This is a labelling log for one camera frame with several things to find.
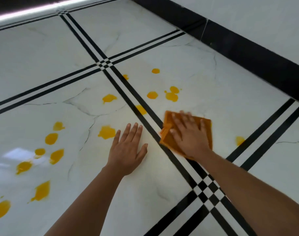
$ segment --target forearm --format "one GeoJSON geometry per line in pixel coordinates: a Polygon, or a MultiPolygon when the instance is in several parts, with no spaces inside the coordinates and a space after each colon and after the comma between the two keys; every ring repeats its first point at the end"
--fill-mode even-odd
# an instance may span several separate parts
{"type": "Polygon", "coordinates": [[[98,236],[122,177],[105,166],[45,236],[98,236]]]}
{"type": "Polygon", "coordinates": [[[299,205],[212,151],[199,157],[258,235],[299,235],[299,205]]]}

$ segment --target yellow splatter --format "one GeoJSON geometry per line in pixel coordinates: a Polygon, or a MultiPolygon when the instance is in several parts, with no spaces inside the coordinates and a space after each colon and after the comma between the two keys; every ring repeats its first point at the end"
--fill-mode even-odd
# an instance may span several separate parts
{"type": "Polygon", "coordinates": [[[116,100],[116,99],[117,99],[117,97],[112,94],[108,94],[105,97],[103,97],[104,104],[110,103],[111,101],[116,100]]]}
{"type": "Polygon", "coordinates": [[[50,192],[50,181],[46,181],[35,188],[35,197],[31,198],[30,201],[40,201],[43,198],[47,197],[50,192]]]}
{"type": "Polygon", "coordinates": [[[147,111],[143,108],[142,105],[137,105],[136,108],[140,111],[142,115],[147,114],[147,111]]]}
{"type": "Polygon", "coordinates": [[[58,139],[58,134],[57,133],[50,133],[48,136],[45,138],[45,143],[48,145],[53,145],[57,139],[58,139]]]}
{"type": "Polygon", "coordinates": [[[6,215],[10,207],[11,207],[11,202],[9,200],[4,200],[0,202],[0,218],[6,215]]]}
{"type": "Polygon", "coordinates": [[[102,126],[98,134],[98,136],[102,137],[103,139],[113,138],[115,135],[116,130],[114,128],[111,128],[110,125],[102,126]]]}
{"type": "Polygon", "coordinates": [[[58,163],[63,156],[64,156],[64,149],[57,150],[51,154],[49,161],[52,165],[54,165],[58,163]]]}
{"type": "Polygon", "coordinates": [[[29,161],[23,161],[21,163],[19,163],[16,167],[16,174],[21,174],[24,171],[28,171],[30,168],[32,167],[32,163],[29,161]]]}
{"type": "Polygon", "coordinates": [[[53,131],[61,131],[62,129],[65,129],[62,122],[56,122],[53,125],[53,131]]]}
{"type": "Polygon", "coordinates": [[[179,93],[179,89],[178,89],[177,87],[175,87],[175,86],[171,86],[171,87],[170,87],[170,91],[171,91],[172,93],[179,93]]]}
{"type": "Polygon", "coordinates": [[[236,137],[236,144],[240,146],[245,141],[244,137],[236,137]]]}
{"type": "Polygon", "coordinates": [[[38,148],[38,149],[36,149],[35,150],[35,156],[34,156],[34,158],[35,159],[39,159],[39,158],[41,158],[42,157],[42,155],[44,155],[46,153],[46,150],[45,150],[45,148],[38,148]]]}
{"type": "Polygon", "coordinates": [[[153,74],[159,74],[159,73],[160,73],[160,70],[159,70],[159,69],[152,69],[152,73],[153,73],[153,74]]]}
{"type": "Polygon", "coordinates": [[[151,91],[147,94],[147,97],[150,99],[155,99],[158,97],[158,93],[156,93],[155,91],[151,91]]]}

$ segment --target black baseboard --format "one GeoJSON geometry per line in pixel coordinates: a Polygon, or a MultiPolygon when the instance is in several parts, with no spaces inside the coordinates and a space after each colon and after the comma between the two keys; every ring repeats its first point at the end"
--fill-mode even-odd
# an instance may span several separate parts
{"type": "Polygon", "coordinates": [[[133,0],[299,101],[299,65],[170,0],[133,0]]]}

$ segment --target left hand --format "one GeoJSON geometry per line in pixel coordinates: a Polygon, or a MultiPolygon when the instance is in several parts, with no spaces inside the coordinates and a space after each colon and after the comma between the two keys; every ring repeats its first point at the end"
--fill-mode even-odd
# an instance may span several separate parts
{"type": "Polygon", "coordinates": [[[116,172],[126,176],[131,174],[136,167],[142,162],[147,153],[147,143],[144,144],[139,152],[137,152],[140,138],[142,135],[143,126],[135,123],[132,127],[128,123],[124,133],[120,138],[120,130],[117,131],[110,148],[108,163],[106,166],[113,167],[116,172]]]}

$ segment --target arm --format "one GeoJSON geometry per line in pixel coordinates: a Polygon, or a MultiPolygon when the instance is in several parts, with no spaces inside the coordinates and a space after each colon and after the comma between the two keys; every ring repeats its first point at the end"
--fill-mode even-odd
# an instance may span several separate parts
{"type": "Polygon", "coordinates": [[[137,153],[142,125],[137,128],[137,123],[135,123],[131,131],[130,127],[129,123],[120,141],[120,130],[117,131],[106,166],[45,236],[100,235],[108,208],[120,181],[138,167],[147,153],[147,144],[144,144],[137,153]]]}
{"type": "Polygon", "coordinates": [[[258,235],[299,235],[299,205],[208,147],[205,126],[195,124],[181,111],[184,124],[174,117],[181,131],[172,131],[178,146],[213,176],[232,204],[258,235]]]}

